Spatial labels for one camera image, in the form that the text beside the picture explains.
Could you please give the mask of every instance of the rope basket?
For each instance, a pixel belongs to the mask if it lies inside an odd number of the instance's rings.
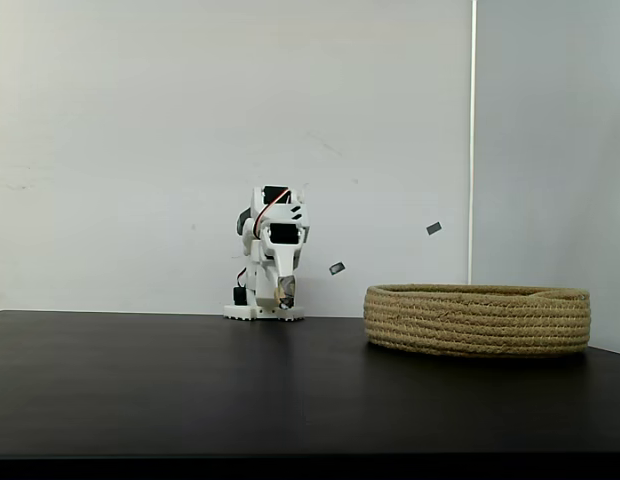
[[[548,357],[590,339],[586,290],[490,285],[380,285],[364,304],[370,342],[464,357]]]

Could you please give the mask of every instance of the white wall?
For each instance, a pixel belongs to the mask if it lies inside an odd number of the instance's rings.
[[[468,0],[0,1],[0,309],[218,313],[266,183],[309,314],[464,282],[469,38]]]
[[[584,287],[620,351],[620,0],[480,0],[474,283]]]

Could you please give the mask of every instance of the red wire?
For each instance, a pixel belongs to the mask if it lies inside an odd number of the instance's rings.
[[[259,215],[257,215],[257,219],[254,222],[254,226],[252,227],[252,234],[255,236],[255,238],[258,240],[259,239],[259,235],[257,234],[257,227],[259,226],[259,221],[261,221],[261,217],[263,217],[263,214],[266,213],[266,211],[275,203],[277,203],[279,200],[281,200],[281,198],[283,198],[283,196],[288,193],[290,191],[289,188],[286,188],[283,192],[281,192],[279,194],[279,196],[277,198],[275,198],[273,201],[271,201],[268,205],[265,206],[265,208],[263,210],[261,210],[261,213]]]
[[[241,270],[239,272],[239,275],[237,275],[237,285],[241,286],[241,284],[239,283],[239,279],[241,278],[241,275],[243,275],[244,273],[246,273],[246,268],[244,268],[243,270]]]

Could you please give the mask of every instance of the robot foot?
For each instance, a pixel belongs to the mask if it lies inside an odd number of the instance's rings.
[[[279,319],[294,322],[304,318],[302,307],[293,307],[288,310],[276,308],[267,310],[257,305],[226,305],[223,307],[223,316],[233,320],[257,320],[262,318]]]

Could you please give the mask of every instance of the humanoid robot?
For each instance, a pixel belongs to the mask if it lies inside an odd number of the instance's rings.
[[[286,321],[303,318],[303,308],[294,303],[294,270],[299,266],[309,230],[308,212],[300,192],[274,186],[253,190],[250,208],[237,220],[246,268],[237,276],[234,305],[224,307],[224,317]]]

